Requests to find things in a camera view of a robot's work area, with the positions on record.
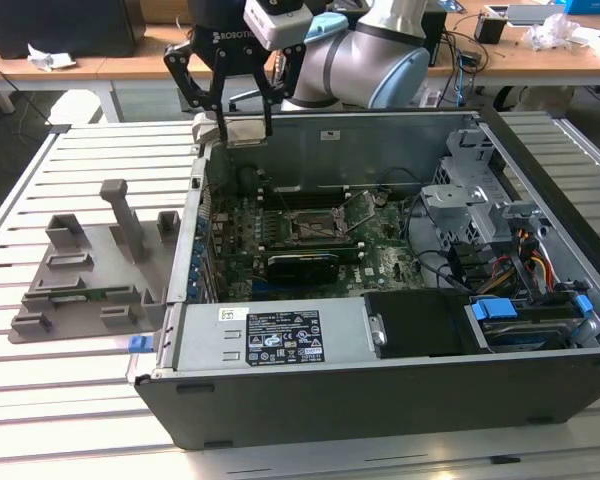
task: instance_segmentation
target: blue tab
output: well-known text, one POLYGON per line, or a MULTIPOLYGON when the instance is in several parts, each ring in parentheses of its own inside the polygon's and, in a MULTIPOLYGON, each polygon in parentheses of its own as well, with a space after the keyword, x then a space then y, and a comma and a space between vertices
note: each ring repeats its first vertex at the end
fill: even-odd
POLYGON ((515 318, 518 316, 516 307, 508 298, 484 298, 478 303, 482 304, 489 318, 515 318))
POLYGON ((150 336, 134 335, 129 340, 129 353, 151 353, 153 352, 152 343, 153 341, 150 336))
POLYGON ((485 312, 480 303, 474 303, 473 305, 471 305, 471 309, 473 310, 473 314, 476 316, 476 319, 478 321, 487 318, 487 312, 485 312))
POLYGON ((341 13, 326 12, 313 17, 311 27, 307 32, 304 43, 311 43, 317 40, 334 35, 349 28, 347 17, 341 13))
POLYGON ((586 318, 589 318, 593 313, 593 304, 586 295, 578 295, 576 297, 576 305, 578 305, 578 308, 586 318))
POLYGON ((515 318, 518 316, 516 307, 508 298, 483 298, 471 305, 478 320, 487 318, 515 318))

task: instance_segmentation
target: power supply label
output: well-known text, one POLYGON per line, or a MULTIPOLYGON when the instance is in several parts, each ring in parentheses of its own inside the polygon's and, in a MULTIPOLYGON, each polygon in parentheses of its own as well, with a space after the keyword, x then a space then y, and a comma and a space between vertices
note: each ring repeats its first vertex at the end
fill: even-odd
POLYGON ((324 362, 318 310, 247 315, 247 363, 252 367, 324 362))

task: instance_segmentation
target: blue object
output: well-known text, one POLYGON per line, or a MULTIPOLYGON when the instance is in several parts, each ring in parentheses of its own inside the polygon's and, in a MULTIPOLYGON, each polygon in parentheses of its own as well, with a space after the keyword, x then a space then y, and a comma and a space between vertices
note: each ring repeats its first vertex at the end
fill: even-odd
POLYGON ((462 55, 458 53, 458 63, 460 64, 460 85, 458 86, 458 98, 456 100, 456 107, 460 107, 464 98, 462 98, 462 86, 464 85, 464 65, 462 64, 462 55))
POLYGON ((467 11, 467 9, 456 0, 438 0, 438 5, 444 8, 447 13, 464 13, 467 11))
POLYGON ((129 353, 151 353, 153 352, 153 338, 151 336, 134 335, 129 340, 129 353))
POLYGON ((201 231, 206 231, 209 223, 207 219, 201 216, 198 216, 198 221, 196 222, 196 227, 201 231))
POLYGON ((515 318, 518 316, 516 307, 508 298, 483 298, 471 305, 477 320, 515 318))
POLYGON ((326 12, 313 17, 309 32, 304 39, 304 43, 316 42, 323 38, 330 37, 338 32, 349 28, 347 17, 341 13, 326 12))
POLYGON ((600 0, 556 0, 570 15, 600 15, 600 0))
POLYGON ((417 48, 396 63, 373 92, 367 108, 403 108, 427 78, 429 52, 417 48))
POLYGON ((576 305, 578 305, 585 318, 589 318, 593 313, 593 304, 586 295, 578 295, 576 297, 576 305))

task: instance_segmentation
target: white sticker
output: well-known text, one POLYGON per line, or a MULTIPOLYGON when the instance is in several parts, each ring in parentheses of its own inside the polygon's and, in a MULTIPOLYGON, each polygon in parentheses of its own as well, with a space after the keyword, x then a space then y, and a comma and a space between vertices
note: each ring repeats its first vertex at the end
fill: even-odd
POLYGON ((221 308, 218 311, 218 321, 246 320, 248 313, 248 308, 221 308))
POLYGON ((340 130, 323 130, 320 132, 320 140, 340 140, 340 130))

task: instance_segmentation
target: black cable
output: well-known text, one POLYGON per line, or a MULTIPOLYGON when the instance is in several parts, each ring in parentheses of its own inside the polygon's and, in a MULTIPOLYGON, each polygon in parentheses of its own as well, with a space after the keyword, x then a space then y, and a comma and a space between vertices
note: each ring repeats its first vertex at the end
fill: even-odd
POLYGON ((413 211, 415 210, 416 205, 418 204, 419 201, 422 201, 422 197, 420 195, 416 195, 416 197, 413 199, 413 202, 411 202, 411 206, 409 207, 409 212, 407 213, 407 219, 405 221, 405 239, 407 241, 407 246, 409 247, 409 250, 411 250, 411 253, 418 258, 421 266, 423 266, 430 272, 434 273, 435 275, 439 275, 440 277, 444 278, 449 285, 451 285, 452 287, 456 288, 457 290, 459 290, 463 293, 466 293, 469 295, 476 295, 476 292, 474 292, 470 288, 467 288, 462 283, 458 282, 455 278, 453 278, 450 275, 447 275, 445 273, 437 271, 436 268, 433 268, 431 265, 424 262, 420 258, 420 255, 422 255, 422 253, 416 253, 416 251, 414 250, 413 245, 411 244, 411 238, 409 235, 409 227, 411 225, 411 218, 413 217, 413 211))
POLYGON ((444 267, 451 269, 448 263, 443 263, 438 267, 436 270, 436 288, 440 288, 440 270, 442 270, 444 267))
MULTIPOLYGON (((6 76, 4 73, 2 73, 2 70, 0 70, 0 76, 2 77, 2 79, 3 79, 5 82, 7 82, 9 85, 11 85, 11 88, 13 88, 13 89, 14 89, 16 92, 18 92, 18 93, 22 93, 22 91, 21 91, 21 90, 20 90, 18 87, 16 87, 15 83, 13 83, 11 80, 9 80, 9 79, 7 78, 7 76, 6 76)), ((44 118, 44 120, 45 120, 45 121, 46 121, 46 122, 47 122, 49 125, 53 126, 53 123, 51 123, 51 120, 49 120, 49 117, 47 117, 47 116, 46 116, 44 113, 42 113, 42 110, 40 110, 40 109, 39 109, 39 108, 38 108, 38 107, 37 107, 37 106, 36 106, 36 105, 35 105, 35 104, 34 104, 34 103, 31 101, 31 100, 29 100, 29 99, 27 98, 27 96, 26 96, 26 95, 23 95, 23 96, 24 96, 25 100, 27 101, 27 103, 29 103, 29 105, 31 105, 31 108, 33 108, 33 109, 34 109, 36 112, 38 112, 38 114, 39 114, 39 115, 40 115, 42 118, 44 118)))
POLYGON ((378 181, 376 182, 376 184, 378 186, 381 186, 384 183, 384 181, 387 179, 387 176, 391 172, 395 172, 395 171, 405 172, 407 175, 409 175, 411 178, 413 178, 416 182, 418 182, 420 184, 420 186, 426 185, 425 182, 423 182, 415 173, 413 173, 407 167, 389 167, 389 168, 387 168, 384 171, 384 173, 382 175, 380 175, 380 177, 378 177, 378 181))
POLYGON ((448 33, 445 33, 445 35, 446 35, 446 40, 447 40, 446 43, 449 46, 449 53, 451 54, 451 73, 449 74, 449 78, 447 78, 447 83, 445 83, 445 85, 444 85, 444 89, 442 90, 442 94, 440 95, 440 98, 438 99, 438 103, 436 103, 436 108, 440 107, 442 100, 445 100, 447 102, 449 101, 444 97, 447 94, 447 90, 449 89, 449 85, 451 84, 451 79, 453 78, 453 75, 454 74, 456 76, 458 75, 458 71, 456 70, 456 39, 455 39, 455 37, 452 37, 448 33))
POLYGON ((589 87, 584 87, 584 89, 587 91, 587 93, 589 95, 591 95, 593 98, 595 98, 596 100, 598 100, 600 102, 600 97, 598 95, 596 95, 593 90, 590 90, 589 87))

